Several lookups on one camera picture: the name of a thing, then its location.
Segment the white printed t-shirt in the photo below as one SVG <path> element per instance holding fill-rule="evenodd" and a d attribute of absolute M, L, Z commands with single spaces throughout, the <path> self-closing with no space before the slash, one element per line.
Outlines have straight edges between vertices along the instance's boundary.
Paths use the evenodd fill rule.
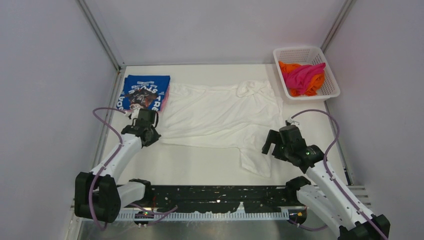
<path fill-rule="evenodd" d="M 172 83 L 157 130 L 161 142 L 201 148 L 236 148 L 241 166 L 271 176 L 262 148 L 269 130 L 283 124 L 283 100 L 268 80 L 206 86 Z"/>

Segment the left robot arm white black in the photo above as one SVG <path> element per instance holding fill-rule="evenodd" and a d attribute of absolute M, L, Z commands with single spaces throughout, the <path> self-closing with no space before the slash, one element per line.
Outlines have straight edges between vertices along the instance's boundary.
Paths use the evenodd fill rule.
<path fill-rule="evenodd" d="M 122 208 L 133 202 L 148 207 L 154 199 L 153 193 L 147 190 L 150 186 L 148 181 L 132 179 L 119 186 L 117 180 L 142 148 L 160 139 L 161 135 L 156 130 L 159 114 L 155 110 L 143 108 L 121 110 L 120 113 L 130 120 L 121 131 L 98 118 L 116 134 L 118 142 L 98 165 L 89 172 L 80 172 L 75 178 L 74 214 L 95 223 L 113 223 Z"/>

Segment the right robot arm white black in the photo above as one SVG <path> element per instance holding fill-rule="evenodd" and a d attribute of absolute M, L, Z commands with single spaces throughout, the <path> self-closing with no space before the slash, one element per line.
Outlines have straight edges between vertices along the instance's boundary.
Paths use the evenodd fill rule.
<path fill-rule="evenodd" d="M 337 176 L 324 152 L 307 145 L 300 129 L 287 125 L 270 130 L 262 153 L 298 167 L 303 175 L 285 184 L 285 198 L 291 205 L 305 205 L 331 229 L 339 240 L 387 240 L 391 224 L 375 215 Z"/>

